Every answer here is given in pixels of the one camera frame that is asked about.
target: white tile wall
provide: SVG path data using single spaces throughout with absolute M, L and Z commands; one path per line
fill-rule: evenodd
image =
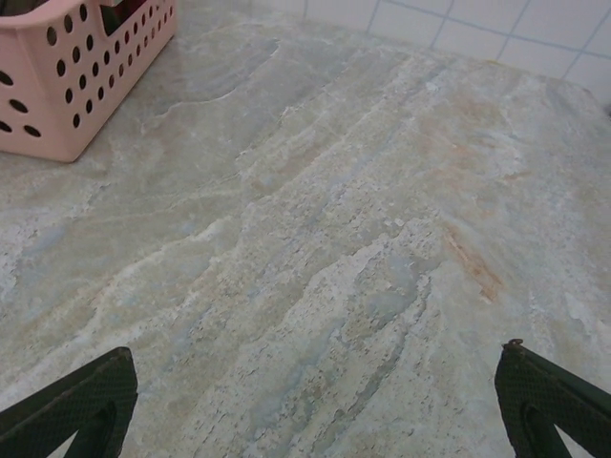
M 611 104 L 611 0 L 252 0 L 589 89 Z

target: stone surface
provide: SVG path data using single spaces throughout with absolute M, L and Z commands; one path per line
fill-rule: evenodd
M 519 337 L 611 389 L 611 123 L 492 63 L 187 0 L 76 164 L 0 156 L 0 408 L 129 345 L 132 457 L 510 457 Z

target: countertop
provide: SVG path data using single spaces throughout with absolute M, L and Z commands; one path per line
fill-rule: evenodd
M 128 345 L 122 456 L 510 457 L 525 345 L 611 390 L 611 122 L 492 62 L 186 0 L 72 165 L 0 156 L 0 408 Z

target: pink plastic basket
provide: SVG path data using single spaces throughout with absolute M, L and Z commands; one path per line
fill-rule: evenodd
M 0 17 L 0 151 L 76 160 L 176 32 L 176 0 L 146 0 L 107 36 L 100 6 L 113 3 Z

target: tile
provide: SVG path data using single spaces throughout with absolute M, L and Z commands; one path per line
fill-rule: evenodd
M 603 105 L 611 103 L 611 59 L 583 54 L 566 79 L 588 89 Z
M 381 3 L 371 24 L 371 33 L 429 46 L 442 19 L 425 12 Z
M 364 31 L 376 0 L 309 0 L 307 18 Z
M 532 0 L 515 34 L 581 48 L 608 9 L 609 0 Z
M 607 16 L 587 48 L 591 52 L 611 55 L 611 15 Z
M 499 62 L 534 73 L 561 78 L 577 52 L 512 38 Z
M 303 14 L 306 0 L 255 0 L 255 3 L 274 10 Z
M 448 12 L 452 0 L 396 0 L 396 2 L 409 7 L 445 14 Z
M 496 59 L 505 43 L 505 36 L 448 21 L 444 24 L 435 47 L 478 59 Z
M 450 17 L 494 31 L 511 31 L 526 0 L 455 0 Z

